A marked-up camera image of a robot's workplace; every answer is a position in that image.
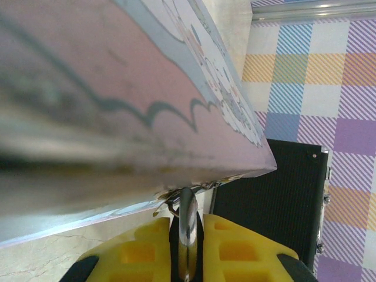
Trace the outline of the aluminium frame post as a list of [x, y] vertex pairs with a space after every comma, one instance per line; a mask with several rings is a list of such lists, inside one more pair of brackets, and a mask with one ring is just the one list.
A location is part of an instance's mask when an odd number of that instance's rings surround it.
[[303, 0], [253, 8], [254, 22], [376, 16], [376, 0]]

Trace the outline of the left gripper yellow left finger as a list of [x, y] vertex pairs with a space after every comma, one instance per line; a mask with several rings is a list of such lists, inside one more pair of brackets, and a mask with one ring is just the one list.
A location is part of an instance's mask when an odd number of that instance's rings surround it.
[[126, 231], [81, 255], [69, 282], [171, 282], [170, 218]]

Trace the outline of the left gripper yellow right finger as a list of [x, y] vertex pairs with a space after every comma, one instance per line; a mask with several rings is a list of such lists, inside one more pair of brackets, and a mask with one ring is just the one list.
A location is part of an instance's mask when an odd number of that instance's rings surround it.
[[298, 254], [214, 214], [203, 217], [203, 282], [318, 282]]

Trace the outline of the black hard carrying case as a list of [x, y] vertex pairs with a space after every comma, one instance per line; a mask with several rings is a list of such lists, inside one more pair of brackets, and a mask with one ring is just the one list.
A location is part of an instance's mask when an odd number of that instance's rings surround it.
[[324, 184], [330, 175], [329, 149], [282, 140], [268, 140], [277, 170], [241, 178], [216, 188], [210, 212], [294, 250], [299, 259], [278, 255], [294, 282], [318, 282], [314, 259], [321, 241]]

